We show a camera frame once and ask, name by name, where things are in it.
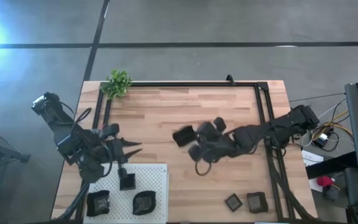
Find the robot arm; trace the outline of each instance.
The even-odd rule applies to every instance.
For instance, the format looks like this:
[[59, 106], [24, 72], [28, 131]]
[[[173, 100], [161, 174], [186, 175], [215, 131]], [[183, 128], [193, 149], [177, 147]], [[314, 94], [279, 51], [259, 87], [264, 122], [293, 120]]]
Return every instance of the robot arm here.
[[196, 131], [191, 126], [185, 126], [173, 133], [173, 139], [180, 147], [197, 141], [198, 144], [188, 151], [190, 157], [195, 162], [203, 159], [211, 163], [224, 156], [252, 154], [263, 138], [267, 138], [273, 148], [281, 149], [288, 144], [291, 136], [305, 134], [307, 130], [316, 128], [318, 123], [310, 107], [300, 105], [265, 124], [241, 126], [224, 134], [226, 125], [222, 118], [214, 120], [215, 126], [211, 122], [203, 122]]
[[60, 102], [56, 94], [46, 93], [33, 102], [32, 109], [42, 116], [53, 131], [57, 151], [64, 160], [69, 165], [76, 163], [81, 178], [88, 183], [94, 183], [107, 175], [104, 174], [102, 163], [109, 162], [110, 170], [112, 161], [117, 161], [120, 181], [125, 180], [127, 173], [122, 164], [128, 162], [128, 158], [141, 149], [124, 154], [123, 147], [136, 146], [140, 143], [118, 139], [118, 124], [112, 124], [102, 130], [83, 129], [78, 122], [89, 114], [91, 108], [84, 111], [74, 121], [63, 111], [62, 105], [64, 104]]

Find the perforated white board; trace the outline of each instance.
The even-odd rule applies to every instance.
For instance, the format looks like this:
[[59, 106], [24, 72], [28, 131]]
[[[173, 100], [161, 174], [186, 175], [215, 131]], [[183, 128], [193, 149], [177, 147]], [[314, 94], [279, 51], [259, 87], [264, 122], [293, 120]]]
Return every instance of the perforated white board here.
[[[109, 164], [103, 164], [108, 170]], [[136, 189], [119, 190], [118, 165], [113, 164], [111, 173], [91, 184], [89, 192], [110, 191], [110, 212], [97, 217], [84, 217], [84, 223], [166, 223], [168, 221], [168, 167], [166, 164], [124, 164], [128, 174], [135, 174]], [[155, 191], [156, 206], [146, 215], [132, 214], [135, 195], [145, 190]]]

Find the wooden table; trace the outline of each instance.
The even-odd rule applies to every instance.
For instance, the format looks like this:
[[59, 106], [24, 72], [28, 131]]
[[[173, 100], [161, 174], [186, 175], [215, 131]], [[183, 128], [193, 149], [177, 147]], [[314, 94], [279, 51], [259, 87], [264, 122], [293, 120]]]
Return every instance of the wooden table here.
[[[99, 84], [100, 82], [84, 82], [77, 114], [88, 107], [95, 108]], [[284, 82], [268, 81], [268, 85], [275, 117], [288, 113], [290, 105]], [[213, 164], [208, 175], [200, 177], [195, 172], [195, 164], [190, 159], [187, 148], [179, 148], [172, 139], [172, 132], [183, 125], [192, 124], [197, 127], [201, 122], [212, 121], [217, 116], [225, 119], [227, 129], [260, 124], [255, 101], [254, 89], [247, 87], [131, 87], [124, 99], [114, 100], [109, 123], [119, 123], [119, 135], [128, 141], [143, 143], [144, 150], [131, 158], [130, 162], [168, 164], [168, 221], [277, 220], [262, 143], [255, 154], [221, 159], [217, 164]], [[103, 122], [105, 106], [106, 99], [101, 109], [99, 124]], [[94, 110], [80, 123], [83, 128], [92, 127], [93, 115]], [[306, 210], [317, 217], [300, 149], [288, 147], [284, 159], [291, 190]], [[200, 172], [205, 170], [206, 166], [201, 163]], [[59, 216], [69, 206], [78, 193], [80, 184], [77, 166], [65, 163], [52, 217]], [[247, 193], [258, 191], [265, 192], [269, 211], [251, 214], [245, 197]], [[244, 202], [244, 206], [235, 213], [232, 213], [224, 203], [233, 193]], [[286, 216], [285, 200], [281, 190], [280, 198]]]

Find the gray floor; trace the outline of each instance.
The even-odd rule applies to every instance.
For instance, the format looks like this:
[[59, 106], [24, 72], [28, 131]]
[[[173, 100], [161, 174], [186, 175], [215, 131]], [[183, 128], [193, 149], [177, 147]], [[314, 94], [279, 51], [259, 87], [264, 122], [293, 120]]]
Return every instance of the gray floor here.
[[[0, 44], [92, 43], [103, 0], [0, 1]], [[101, 42], [358, 41], [358, 1], [112, 1]], [[0, 135], [32, 154], [7, 167], [0, 223], [47, 220], [62, 158], [32, 110], [46, 91], [75, 108], [90, 49], [0, 49]], [[358, 82], [358, 47], [99, 49], [90, 80], [112, 68], [134, 80], [284, 80], [290, 100], [344, 92]], [[296, 101], [316, 114], [344, 96]], [[338, 111], [344, 111], [343, 104]], [[330, 116], [321, 120], [327, 121]], [[343, 143], [337, 156], [352, 150]], [[343, 209], [315, 194], [319, 216], [344, 221]]]

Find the potted plant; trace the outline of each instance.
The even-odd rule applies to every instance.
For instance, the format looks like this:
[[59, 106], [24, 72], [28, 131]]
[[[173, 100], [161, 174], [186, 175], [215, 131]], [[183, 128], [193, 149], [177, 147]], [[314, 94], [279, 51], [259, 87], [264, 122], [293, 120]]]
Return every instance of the potted plant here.
[[110, 76], [106, 76], [106, 80], [107, 82], [101, 85], [100, 90], [109, 100], [124, 97], [132, 84], [132, 79], [126, 71], [112, 70]]

